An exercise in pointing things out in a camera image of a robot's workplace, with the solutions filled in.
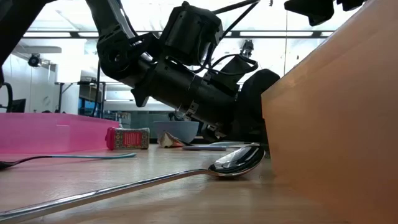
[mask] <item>pink tray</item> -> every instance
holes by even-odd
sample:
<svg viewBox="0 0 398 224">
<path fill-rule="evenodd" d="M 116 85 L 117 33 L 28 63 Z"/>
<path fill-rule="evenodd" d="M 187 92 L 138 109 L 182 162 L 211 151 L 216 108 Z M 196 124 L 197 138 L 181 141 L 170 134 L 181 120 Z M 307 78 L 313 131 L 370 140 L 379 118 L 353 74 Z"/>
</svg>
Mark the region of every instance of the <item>pink tray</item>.
<svg viewBox="0 0 398 224">
<path fill-rule="evenodd" d="M 73 114 L 1 113 L 0 154 L 60 154 L 106 149 L 117 121 Z"/>
</svg>

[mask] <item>desk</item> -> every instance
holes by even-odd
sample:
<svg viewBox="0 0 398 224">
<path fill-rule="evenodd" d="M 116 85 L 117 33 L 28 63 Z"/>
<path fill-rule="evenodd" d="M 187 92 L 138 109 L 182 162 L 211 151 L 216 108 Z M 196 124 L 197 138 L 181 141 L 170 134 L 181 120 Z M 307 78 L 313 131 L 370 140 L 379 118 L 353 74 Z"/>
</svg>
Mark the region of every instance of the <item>desk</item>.
<svg viewBox="0 0 398 224">
<path fill-rule="evenodd" d="M 110 161 L 38 159 L 0 172 L 0 210 L 53 200 L 187 169 L 208 167 L 227 152 L 151 145 Z M 86 154 L 104 154 L 90 151 Z M 21 158 L 0 155 L 1 160 Z M 24 223 L 347 223 L 276 179 L 264 159 L 237 180 L 198 175 L 83 205 Z"/>
</svg>

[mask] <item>metal spoon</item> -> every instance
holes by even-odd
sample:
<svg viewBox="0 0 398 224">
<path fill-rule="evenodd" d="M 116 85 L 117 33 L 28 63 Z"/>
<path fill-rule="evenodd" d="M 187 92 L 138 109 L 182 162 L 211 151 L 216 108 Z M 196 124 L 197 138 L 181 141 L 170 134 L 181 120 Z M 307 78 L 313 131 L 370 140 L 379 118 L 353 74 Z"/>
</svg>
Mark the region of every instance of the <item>metal spoon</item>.
<svg viewBox="0 0 398 224">
<path fill-rule="evenodd" d="M 261 162 L 264 154 L 265 151 L 261 149 L 258 144 L 250 144 L 223 156 L 209 166 L 208 169 L 186 170 L 1 212 L 0 223 L 23 222 L 32 218 L 41 217 L 193 175 L 206 174 L 217 177 L 237 177 L 252 171 Z"/>
</svg>

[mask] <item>cable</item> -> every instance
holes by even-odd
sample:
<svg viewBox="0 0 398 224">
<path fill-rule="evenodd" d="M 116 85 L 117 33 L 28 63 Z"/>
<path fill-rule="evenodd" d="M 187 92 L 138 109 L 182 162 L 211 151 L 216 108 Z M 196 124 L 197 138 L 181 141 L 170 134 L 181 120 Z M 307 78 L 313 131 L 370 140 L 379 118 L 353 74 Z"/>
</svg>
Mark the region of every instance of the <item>cable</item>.
<svg viewBox="0 0 398 224">
<path fill-rule="evenodd" d="M 201 35 L 202 35 L 202 33 L 203 33 L 203 29 L 200 30 L 199 40 L 198 40 L 198 44 L 197 44 L 197 62 L 199 64 L 200 68 L 196 69 L 196 70 L 191 70 L 191 72 L 196 73 L 196 74 L 201 72 L 201 71 L 203 71 L 206 68 L 206 64 L 208 64 L 208 52 L 209 52 L 210 45 L 209 45 L 209 48 L 207 48 L 207 54 L 206 54 L 206 58 L 205 58 L 205 63 L 203 63 L 203 65 L 202 65 L 201 62 L 200 62 L 200 60 L 201 60 L 201 58 L 200 58 L 200 44 L 201 44 Z"/>
<path fill-rule="evenodd" d="M 199 39 L 199 43 L 198 43 L 198 57 L 197 57 L 197 62 L 200 66 L 199 69 L 196 69 L 194 71 L 192 71 L 193 73 L 199 73 L 201 71 L 203 71 L 206 68 L 206 65 L 209 65 L 209 67 L 211 66 L 211 56 L 213 55 L 213 49 L 214 49 L 214 44 L 210 44 L 209 47 L 207 48 L 207 53 L 206 53 L 206 58 L 203 64 L 201 64 L 200 62 L 200 53 L 199 50 L 200 49 L 200 39 Z"/>
<path fill-rule="evenodd" d="M 97 68 L 97 89 L 95 90 L 95 99 L 94 99 L 94 109 L 93 112 L 91 113 L 91 117 L 94 117 L 95 115 L 95 109 L 97 109 L 97 104 L 98 104 L 98 93 L 100 92 L 100 76 L 101 76 L 101 62 L 100 59 L 98 59 L 98 68 Z"/>
<path fill-rule="evenodd" d="M 224 60 L 224 59 L 226 59 L 226 58 L 228 58 L 228 57 L 232 57 L 232 56 L 238 56 L 238 57 L 240 57 L 242 60 L 244 60 L 246 63 L 250 63 L 250 64 L 252 64 L 253 66 L 251 66 L 251 67 L 248 68 L 248 69 L 243 70 L 242 72 L 238 72 L 238 73 L 228 73 L 228 72 L 222 72 L 222 71 L 213 69 L 213 67 L 215 67 L 215 66 L 216 66 L 218 63 L 220 63 L 222 60 Z M 258 62 L 256 62 L 255 60 L 251 60 L 250 58 L 244 57 L 244 56 L 239 55 L 239 54 L 230 54 L 230 55 L 225 55 L 224 57 L 221 57 L 220 59 L 218 59 L 218 60 L 214 63 L 214 65 L 213 65 L 211 68 L 208 68 L 208 70 L 211 71 L 211 72 L 216 72 L 216 73 L 218 73 L 218 74 L 222 74 L 222 75 L 231 75 L 231 76 L 235 76 L 235 75 L 244 75 L 244 74 L 246 74 L 246 73 L 253 72 L 253 71 L 257 70 L 257 68 L 259 68 L 259 64 L 258 64 Z"/>
<path fill-rule="evenodd" d="M 222 40 L 228 32 L 230 32 L 236 24 L 238 24 L 255 6 L 257 6 L 258 2 L 251 4 L 225 31 L 220 40 Z"/>
<path fill-rule="evenodd" d="M 226 6 L 226 7 L 222 7 L 221 9 L 214 10 L 212 13 L 217 15 L 217 14 L 220 14 L 220 13 L 224 13 L 224 12 L 228 12 L 228 11 L 231 11 L 231 10 L 234 10 L 234 9 L 238 9 L 240 7 L 243 7 L 243 6 L 247 6 L 249 4 L 258 3 L 259 1 L 260 0 L 246 0 L 246 1 L 243 1 L 243 2 L 238 2 L 236 4 L 232 4 L 230 6 Z"/>
<path fill-rule="evenodd" d="M 7 94 L 8 94 L 8 104 L 7 104 L 7 113 L 11 113 L 12 111 L 12 101 L 13 101 L 13 95 L 12 95 L 12 86 L 10 83 L 3 83 L 7 87 Z"/>
<path fill-rule="evenodd" d="M 127 25 L 128 25 L 129 28 L 131 29 L 132 34 L 134 34 L 136 37 L 138 37 L 139 35 L 138 35 L 138 33 L 134 30 L 134 28 L 132 28 L 132 25 L 131 25 L 129 16 L 126 14 L 122 2 L 119 0 L 118 3 L 119 3 L 120 9 L 122 10 L 122 12 L 123 12 L 123 14 L 124 14 L 124 17 L 126 18 Z"/>
</svg>

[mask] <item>ceiling light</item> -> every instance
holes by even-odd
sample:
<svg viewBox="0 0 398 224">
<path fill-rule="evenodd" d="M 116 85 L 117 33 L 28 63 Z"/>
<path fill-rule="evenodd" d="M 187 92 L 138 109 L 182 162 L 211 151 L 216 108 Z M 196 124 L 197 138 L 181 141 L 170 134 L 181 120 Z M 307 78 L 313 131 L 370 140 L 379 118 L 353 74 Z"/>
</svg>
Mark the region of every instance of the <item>ceiling light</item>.
<svg viewBox="0 0 398 224">
<path fill-rule="evenodd" d="M 287 32 L 287 35 L 294 37 L 310 37 L 312 35 L 312 31 Z"/>
<path fill-rule="evenodd" d="M 79 32 L 80 37 L 98 37 L 97 32 Z"/>
<path fill-rule="evenodd" d="M 241 32 L 241 36 L 253 36 L 253 37 L 273 37 L 273 36 L 286 36 L 286 32 L 277 31 L 277 32 L 254 32 L 254 31 L 246 31 Z"/>
<path fill-rule="evenodd" d="M 332 34 L 333 32 L 322 32 L 321 37 L 328 37 Z"/>
<path fill-rule="evenodd" d="M 105 100 L 105 101 L 122 102 L 122 101 L 134 101 L 134 100 L 129 100 L 129 99 L 122 100 L 122 99 L 119 99 L 119 100 Z"/>
<path fill-rule="evenodd" d="M 70 37 L 68 32 L 26 32 L 24 37 Z"/>
<path fill-rule="evenodd" d="M 127 86 L 126 84 L 123 84 L 123 83 L 121 83 L 121 82 L 106 82 L 106 84 L 107 85 L 125 85 L 125 86 Z"/>
</svg>

